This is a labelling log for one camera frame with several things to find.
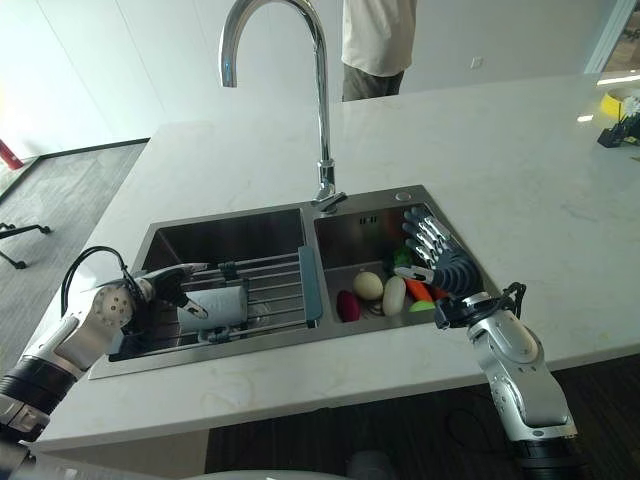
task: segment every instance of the metal chair leg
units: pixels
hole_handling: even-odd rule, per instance
[[[6,230],[0,231],[0,238],[8,238],[13,237],[15,235],[20,235],[21,233],[28,232],[29,230],[40,230],[43,234],[51,233],[51,229],[46,225],[43,227],[41,225],[29,225],[28,227],[20,227],[16,228],[13,224],[0,223],[0,228],[6,228]],[[27,268],[27,264],[23,261],[14,262],[12,259],[7,257],[4,253],[0,252],[0,257],[4,258],[7,262],[13,265],[14,268],[19,270],[23,268]]]
[[[18,270],[22,270],[23,268],[27,268],[27,264],[24,263],[22,260],[20,260],[18,262],[14,262],[13,260],[11,260],[9,257],[7,257],[2,252],[0,252],[0,257],[4,258],[7,262],[9,262],[11,265],[13,265],[13,268],[16,268]]]

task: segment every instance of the red object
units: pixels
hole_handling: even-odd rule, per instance
[[[20,167],[24,167],[24,164],[18,160],[18,157],[9,150],[9,147],[7,147],[2,140],[0,140],[0,158],[4,160],[11,170],[17,170]]]
[[[438,287],[428,287],[431,292],[431,296],[434,300],[440,300],[441,298],[447,298],[449,294]]]
[[[424,283],[410,278],[405,278],[404,282],[407,284],[407,289],[411,292],[411,296],[416,301],[424,300],[425,302],[433,302],[433,298],[431,298],[429,290],[424,286]]]
[[[356,296],[347,292],[346,290],[341,290],[338,293],[338,304],[337,304],[338,315],[343,322],[355,322],[360,318],[360,304],[358,303],[358,299]]]

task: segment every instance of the sink basin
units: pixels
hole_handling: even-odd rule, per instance
[[[182,331],[175,308],[153,305],[153,322],[139,321],[135,332],[125,331],[89,378],[432,322],[433,311],[409,313],[409,296],[392,317],[363,304],[360,320],[342,323],[336,311],[338,292],[351,290],[358,272],[374,272],[383,281],[389,277],[393,253],[406,238],[403,212],[416,205],[430,210],[462,244],[422,186],[352,195],[330,215],[304,202],[151,225],[133,270],[210,263],[212,270],[183,283],[187,295],[243,285],[246,322],[203,338]],[[487,291],[496,294],[484,280]]]

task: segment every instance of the black pants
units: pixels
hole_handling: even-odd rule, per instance
[[[362,100],[363,98],[397,95],[404,72],[393,77],[376,77],[357,68],[344,64],[342,83],[342,101]]]

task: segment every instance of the white countertop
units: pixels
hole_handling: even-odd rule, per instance
[[[640,352],[640,156],[596,144],[596,77],[447,89],[332,106],[347,193],[421,183],[500,287],[529,287],[523,320],[552,368]],[[131,264],[152,222],[310,199],[315,109],[256,111],[242,89],[225,120],[163,126],[87,245]],[[578,115],[595,113],[592,122]],[[93,260],[92,276],[117,276]],[[55,299],[42,325],[55,321]],[[43,450],[206,429],[482,381],[465,332],[433,325],[219,360],[82,379],[54,412]]]

